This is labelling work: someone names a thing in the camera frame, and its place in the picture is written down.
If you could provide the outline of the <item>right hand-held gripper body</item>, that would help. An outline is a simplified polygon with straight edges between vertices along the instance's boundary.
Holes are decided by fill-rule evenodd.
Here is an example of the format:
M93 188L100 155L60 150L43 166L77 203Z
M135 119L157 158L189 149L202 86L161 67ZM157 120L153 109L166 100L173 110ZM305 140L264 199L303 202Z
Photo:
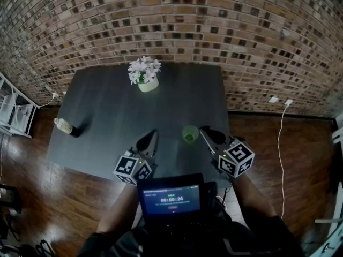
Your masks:
M225 145L216 147L217 151L212 156L212 164L220 173L236 178L251 168L255 158L247 142L239 142L229 145L229 140Z

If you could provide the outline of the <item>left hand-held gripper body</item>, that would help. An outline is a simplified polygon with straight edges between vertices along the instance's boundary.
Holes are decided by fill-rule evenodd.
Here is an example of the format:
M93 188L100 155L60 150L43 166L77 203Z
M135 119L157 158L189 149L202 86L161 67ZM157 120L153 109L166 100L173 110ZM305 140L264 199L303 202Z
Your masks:
M150 179L157 168L155 149L138 150L131 147L121 155L114 167L113 174L121 181L136 186L141 180Z

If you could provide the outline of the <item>green translucent cup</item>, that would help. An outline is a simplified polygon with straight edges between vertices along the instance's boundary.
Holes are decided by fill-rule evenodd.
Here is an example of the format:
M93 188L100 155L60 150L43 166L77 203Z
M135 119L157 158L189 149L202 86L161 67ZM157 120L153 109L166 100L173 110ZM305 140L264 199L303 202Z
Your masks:
M194 125L187 125L182 130L182 138L188 143L194 143L199 137L199 129Z

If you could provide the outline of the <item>person's right forearm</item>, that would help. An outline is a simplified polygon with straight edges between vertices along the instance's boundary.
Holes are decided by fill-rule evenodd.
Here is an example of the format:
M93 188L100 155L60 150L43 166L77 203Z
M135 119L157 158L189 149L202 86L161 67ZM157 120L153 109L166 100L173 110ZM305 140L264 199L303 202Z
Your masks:
M268 200L245 174L232 180L232 187L236 194L244 220L248 222L248 212L275 217L277 213Z

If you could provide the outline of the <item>person's left forearm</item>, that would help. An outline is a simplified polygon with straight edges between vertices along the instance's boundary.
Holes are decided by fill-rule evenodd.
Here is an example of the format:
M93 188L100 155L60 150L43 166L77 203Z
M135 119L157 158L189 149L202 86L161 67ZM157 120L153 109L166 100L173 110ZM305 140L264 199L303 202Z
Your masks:
M115 203L102 216L96 232L120 238L131 229L138 205L137 187L126 185Z

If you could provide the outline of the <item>small dark bottle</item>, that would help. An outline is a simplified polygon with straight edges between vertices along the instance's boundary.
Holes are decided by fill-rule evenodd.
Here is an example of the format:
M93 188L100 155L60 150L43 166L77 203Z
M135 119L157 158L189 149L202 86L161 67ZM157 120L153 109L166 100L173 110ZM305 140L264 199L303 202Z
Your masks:
M56 125L56 127L60 131L64 132L65 134L68 134L74 138L77 138L80 135L79 130L76 127L72 126L69 122L67 122L63 118L55 118L54 124Z

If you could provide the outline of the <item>dark grey table white legs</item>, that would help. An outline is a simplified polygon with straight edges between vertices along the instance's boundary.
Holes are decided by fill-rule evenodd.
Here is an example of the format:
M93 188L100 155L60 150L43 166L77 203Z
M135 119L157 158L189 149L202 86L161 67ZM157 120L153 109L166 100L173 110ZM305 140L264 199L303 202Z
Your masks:
M219 188L228 180L211 164L206 142L183 139L187 126L209 126L229 133L222 70L203 64L163 63L159 85L144 93L131 84L126 65L76 72L58 112L80 134L72 137L53 129L50 162L89 175L115 179L119 157L146 133L157 130L159 142L154 176L202 173Z

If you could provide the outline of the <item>black chest-mounted screen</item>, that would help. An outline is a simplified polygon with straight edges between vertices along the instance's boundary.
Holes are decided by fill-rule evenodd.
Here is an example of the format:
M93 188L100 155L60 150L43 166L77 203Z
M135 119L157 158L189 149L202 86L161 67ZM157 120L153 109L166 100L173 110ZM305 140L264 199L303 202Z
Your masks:
M214 207L216 182L204 182L201 173L144 179L137 183L140 205L148 225L198 223Z

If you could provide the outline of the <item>white potted flower plant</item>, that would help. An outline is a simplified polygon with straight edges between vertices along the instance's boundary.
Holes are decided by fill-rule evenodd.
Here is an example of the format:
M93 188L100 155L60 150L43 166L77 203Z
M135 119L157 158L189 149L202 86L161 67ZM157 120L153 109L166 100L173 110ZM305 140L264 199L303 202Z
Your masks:
M160 69L161 63L150 56L143 56L130 62L128 75L131 85L137 85L143 93L153 91L159 85L158 73Z

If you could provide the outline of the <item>person's dark shirt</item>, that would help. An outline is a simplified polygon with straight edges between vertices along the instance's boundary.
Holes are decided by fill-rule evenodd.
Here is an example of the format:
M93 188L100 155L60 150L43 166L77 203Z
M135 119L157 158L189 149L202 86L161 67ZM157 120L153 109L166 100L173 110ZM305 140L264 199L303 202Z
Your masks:
M279 217L259 218L250 230L229 216L216 227L188 237L151 235L136 227L114 240L91 234L77 257L305 257L301 246Z

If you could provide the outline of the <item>white cabinet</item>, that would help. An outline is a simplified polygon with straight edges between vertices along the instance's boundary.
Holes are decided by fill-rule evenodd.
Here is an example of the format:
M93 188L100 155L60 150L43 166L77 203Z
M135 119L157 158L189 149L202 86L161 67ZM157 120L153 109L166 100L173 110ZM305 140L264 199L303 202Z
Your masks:
M341 160L338 169L341 170L341 181L338 182L336 203L332 219L317 219L315 223L328 224L330 226L327 240L311 257L343 257L343 112L336 118L338 129L332 133L333 143L341 150Z

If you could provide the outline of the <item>black metal stand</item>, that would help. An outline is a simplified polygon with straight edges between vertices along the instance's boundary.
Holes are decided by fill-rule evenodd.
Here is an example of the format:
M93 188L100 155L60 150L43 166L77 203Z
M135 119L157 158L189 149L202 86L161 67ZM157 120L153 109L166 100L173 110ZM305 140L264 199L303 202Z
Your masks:
M3 241L8 239L9 233L13 235L16 242L20 242L17 237L20 232L12 225L14 217L11 214L4 215L2 208L13 209L17 214L21 214L22 201L16 187L0 184L0 257L56 257L53 249L44 239L35 246L5 245Z

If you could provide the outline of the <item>white metal shelf rack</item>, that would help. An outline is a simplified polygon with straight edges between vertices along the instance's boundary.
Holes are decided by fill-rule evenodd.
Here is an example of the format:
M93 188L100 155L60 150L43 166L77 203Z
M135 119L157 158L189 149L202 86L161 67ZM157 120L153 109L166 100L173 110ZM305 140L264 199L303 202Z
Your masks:
M0 132L31 138L32 121L38 109L40 106L0 72Z

